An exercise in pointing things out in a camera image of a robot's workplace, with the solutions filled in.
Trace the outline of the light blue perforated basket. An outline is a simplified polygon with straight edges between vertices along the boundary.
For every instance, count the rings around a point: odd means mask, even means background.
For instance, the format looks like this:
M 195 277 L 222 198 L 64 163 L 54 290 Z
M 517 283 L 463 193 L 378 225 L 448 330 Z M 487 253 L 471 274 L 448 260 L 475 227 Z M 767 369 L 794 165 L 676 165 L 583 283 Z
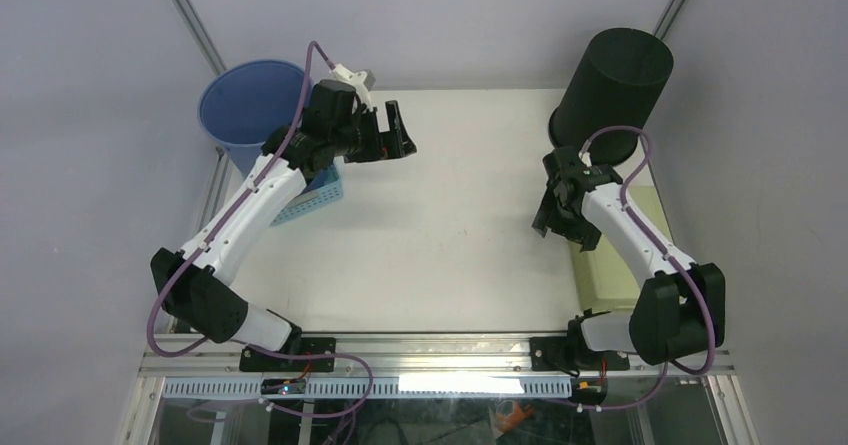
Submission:
M 344 196 L 342 182 L 343 166 L 343 160 L 336 158 L 300 195 L 291 200 L 276 215 L 271 225 L 281 225 L 341 200 Z

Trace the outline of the yellow-green perforated basket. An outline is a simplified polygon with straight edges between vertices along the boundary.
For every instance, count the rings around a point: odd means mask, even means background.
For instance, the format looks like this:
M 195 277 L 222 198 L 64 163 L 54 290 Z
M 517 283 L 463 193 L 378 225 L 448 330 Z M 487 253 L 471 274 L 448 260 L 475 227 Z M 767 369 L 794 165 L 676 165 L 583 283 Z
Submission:
M 630 201 L 668 239 L 670 229 L 654 186 L 637 185 L 628 188 Z M 625 261 L 619 256 L 607 237 L 602 237 L 591 251 L 581 251 L 569 243 L 579 309 L 585 311 L 630 311 L 635 306 L 640 288 Z

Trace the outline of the large black plastic bucket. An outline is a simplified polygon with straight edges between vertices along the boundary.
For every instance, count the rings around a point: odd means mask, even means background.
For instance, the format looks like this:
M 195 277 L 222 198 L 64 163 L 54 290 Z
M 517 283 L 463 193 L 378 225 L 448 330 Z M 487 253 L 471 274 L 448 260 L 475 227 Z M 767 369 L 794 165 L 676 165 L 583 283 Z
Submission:
M 669 47 L 633 28 L 611 28 L 588 43 L 548 123 L 554 148 L 580 148 L 601 129 L 645 127 L 674 67 Z

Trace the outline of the large blue plastic bucket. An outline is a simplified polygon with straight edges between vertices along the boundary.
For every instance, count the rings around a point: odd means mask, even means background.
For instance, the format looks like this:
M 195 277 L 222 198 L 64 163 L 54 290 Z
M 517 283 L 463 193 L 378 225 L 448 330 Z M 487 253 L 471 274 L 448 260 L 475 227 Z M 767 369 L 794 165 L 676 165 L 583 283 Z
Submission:
M 303 85 L 311 89 L 311 77 L 290 62 L 243 63 L 207 86 L 197 106 L 198 121 L 247 176 L 270 134 L 291 123 Z

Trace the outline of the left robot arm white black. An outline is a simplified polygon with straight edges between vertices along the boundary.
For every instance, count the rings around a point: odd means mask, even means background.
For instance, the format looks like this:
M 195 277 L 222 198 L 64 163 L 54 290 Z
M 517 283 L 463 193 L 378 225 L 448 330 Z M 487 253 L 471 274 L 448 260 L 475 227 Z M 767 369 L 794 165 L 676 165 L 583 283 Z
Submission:
M 148 321 L 164 311 L 204 341 L 237 342 L 262 350 L 277 371 L 294 368 L 301 357 L 301 328 L 248 302 L 232 282 L 276 216 L 336 159 L 371 163 L 416 153 L 398 102 L 386 102 L 385 111 L 388 128 L 382 131 L 365 88 L 338 79 L 314 85 L 308 104 L 262 144 L 223 209 L 178 250 L 161 248 L 154 254 L 150 266 L 157 299 Z

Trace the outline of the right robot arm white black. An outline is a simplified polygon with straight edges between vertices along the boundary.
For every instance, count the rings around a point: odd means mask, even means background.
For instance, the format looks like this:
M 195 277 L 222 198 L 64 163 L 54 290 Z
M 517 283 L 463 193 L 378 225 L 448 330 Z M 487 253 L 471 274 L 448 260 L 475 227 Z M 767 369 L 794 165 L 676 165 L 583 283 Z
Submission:
M 634 353 L 650 365 L 704 352 L 697 371 L 708 370 L 725 338 L 723 272 L 665 237 L 612 166 L 588 165 L 573 147 L 553 150 L 542 163 L 547 182 L 533 228 L 541 236 L 562 236 L 582 252 L 607 240 L 639 287 L 629 312 L 585 312 L 569 321 L 566 361 L 588 370 L 605 352 Z

